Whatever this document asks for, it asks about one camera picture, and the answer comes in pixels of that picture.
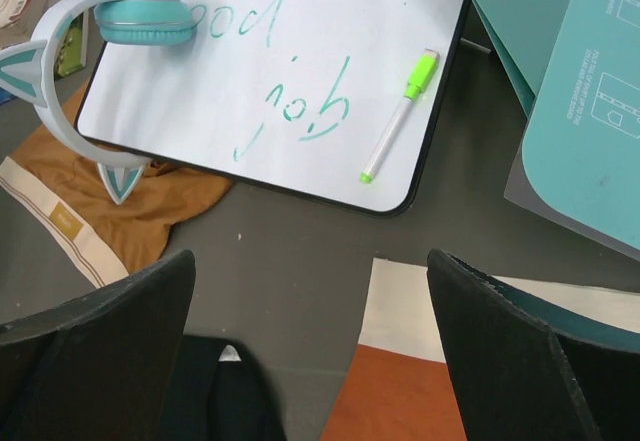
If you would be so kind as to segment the green whiteboard marker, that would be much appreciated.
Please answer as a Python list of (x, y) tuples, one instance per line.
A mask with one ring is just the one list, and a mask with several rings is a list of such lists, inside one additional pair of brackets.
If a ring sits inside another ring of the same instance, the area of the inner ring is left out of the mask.
[(366, 166), (360, 173), (360, 181), (371, 184), (387, 159), (412, 107), (429, 86), (439, 64), (437, 51), (426, 49), (410, 73), (402, 98), (378, 140)]

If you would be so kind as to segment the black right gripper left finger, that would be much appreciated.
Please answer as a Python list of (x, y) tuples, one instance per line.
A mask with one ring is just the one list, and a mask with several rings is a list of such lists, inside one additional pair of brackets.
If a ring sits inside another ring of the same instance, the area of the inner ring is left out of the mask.
[(2, 439), (154, 439), (195, 278), (184, 250), (2, 324)]

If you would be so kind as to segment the mustard brown underwear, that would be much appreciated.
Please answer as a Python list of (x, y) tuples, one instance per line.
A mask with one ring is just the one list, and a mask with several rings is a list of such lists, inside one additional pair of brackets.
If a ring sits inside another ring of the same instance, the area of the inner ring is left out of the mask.
[(13, 257), (48, 270), (52, 248), (101, 288), (157, 261), (174, 227), (213, 208), (224, 177), (165, 162), (147, 166), (115, 204), (96, 165), (63, 146), (21, 102), (1, 110), (1, 234)]

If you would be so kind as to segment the orange underwear white waistband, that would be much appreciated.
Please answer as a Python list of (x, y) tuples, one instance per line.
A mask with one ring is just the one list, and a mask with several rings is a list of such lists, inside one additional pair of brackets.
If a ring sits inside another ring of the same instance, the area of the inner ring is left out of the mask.
[[(639, 336), (635, 293), (494, 277)], [(437, 327), (425, 266), (375, 261), (358, 344), (325, 440), (470, 440)]]

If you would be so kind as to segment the white dry-erase board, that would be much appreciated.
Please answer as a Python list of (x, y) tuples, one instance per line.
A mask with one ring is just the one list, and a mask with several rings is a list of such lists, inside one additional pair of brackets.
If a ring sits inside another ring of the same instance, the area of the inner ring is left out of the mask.
[[(466, 0), (183, 0), (169, 48), (107, 44), (85, 137), (373, 215), (412, 201)], [(360, 181), (426, 50), (437, 70), (371, 184)]]

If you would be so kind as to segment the black ribbed underwear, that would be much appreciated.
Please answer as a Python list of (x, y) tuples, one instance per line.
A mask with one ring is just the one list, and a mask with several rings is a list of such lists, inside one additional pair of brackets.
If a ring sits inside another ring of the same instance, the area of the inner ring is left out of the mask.
[(158, 440), (284, 440), (276, 395), (253, 354), (225, 338), (182, 337)]

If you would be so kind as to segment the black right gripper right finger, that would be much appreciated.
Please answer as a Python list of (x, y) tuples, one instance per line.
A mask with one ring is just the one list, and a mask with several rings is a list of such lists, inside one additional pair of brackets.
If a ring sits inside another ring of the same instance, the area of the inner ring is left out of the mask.
[(470, 440), (636, 440), (639, 336), (433, 249), (431, 302)]

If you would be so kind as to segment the dark teal folding board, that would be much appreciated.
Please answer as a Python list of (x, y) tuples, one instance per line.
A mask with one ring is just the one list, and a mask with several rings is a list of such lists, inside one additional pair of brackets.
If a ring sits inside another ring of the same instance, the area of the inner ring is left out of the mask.
[(570, 0), (471, 0), (526, 115)]

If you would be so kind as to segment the red cover book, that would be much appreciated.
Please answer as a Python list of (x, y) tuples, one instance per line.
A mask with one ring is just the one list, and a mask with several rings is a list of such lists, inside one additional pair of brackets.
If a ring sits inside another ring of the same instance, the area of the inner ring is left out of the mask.
[(43, 14), (60, 0), (0, 0), (1, 49), (27, 42)]

